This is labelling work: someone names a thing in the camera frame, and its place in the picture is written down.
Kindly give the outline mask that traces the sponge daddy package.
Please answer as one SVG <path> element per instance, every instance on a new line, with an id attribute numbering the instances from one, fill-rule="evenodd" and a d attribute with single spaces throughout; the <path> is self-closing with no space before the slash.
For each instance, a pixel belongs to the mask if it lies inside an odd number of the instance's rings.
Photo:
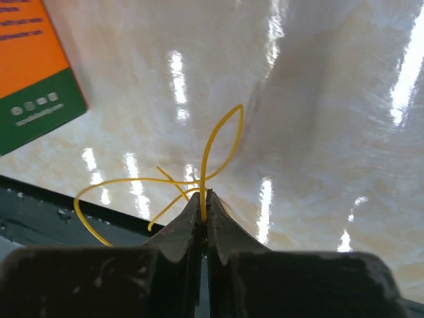
<path id="1" fill-rule="evenodd" d="M 44 2 L 2 1 L 1 155 L 86 111 Z"/>

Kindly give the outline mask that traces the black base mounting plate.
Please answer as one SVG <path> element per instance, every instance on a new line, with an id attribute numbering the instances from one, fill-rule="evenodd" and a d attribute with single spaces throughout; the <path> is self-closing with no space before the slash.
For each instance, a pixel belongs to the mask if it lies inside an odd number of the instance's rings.
<path id="1" fill-rule="evenodd" d="M 73 202 L 67 195 L 1 176 L 1 236 L 24 246 L 100 246 Z M 80 207 L 89 224 L 116 246 L 142 244 L 163 228 L 154 225 L 150 232 L 148 221 L 85 201 Z"/>

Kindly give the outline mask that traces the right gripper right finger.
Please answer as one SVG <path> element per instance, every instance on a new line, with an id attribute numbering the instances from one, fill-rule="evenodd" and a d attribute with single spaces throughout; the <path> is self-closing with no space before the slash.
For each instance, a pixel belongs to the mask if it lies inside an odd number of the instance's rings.
<path id="1" fill-rule="evenodd" d="M 390 269 L 366 252 L 273 251 L 208 191 L 212 317 L 408 317 Z"/>

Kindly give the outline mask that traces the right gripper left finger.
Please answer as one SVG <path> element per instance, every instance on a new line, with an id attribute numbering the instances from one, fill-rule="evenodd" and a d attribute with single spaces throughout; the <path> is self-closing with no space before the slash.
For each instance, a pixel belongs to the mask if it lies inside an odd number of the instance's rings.
<path id="1" fill-rule="evenodd" d="M 139 246 L 19 248 L 1 262 L 2 317 L 193 317 L 199 195 Z"/>

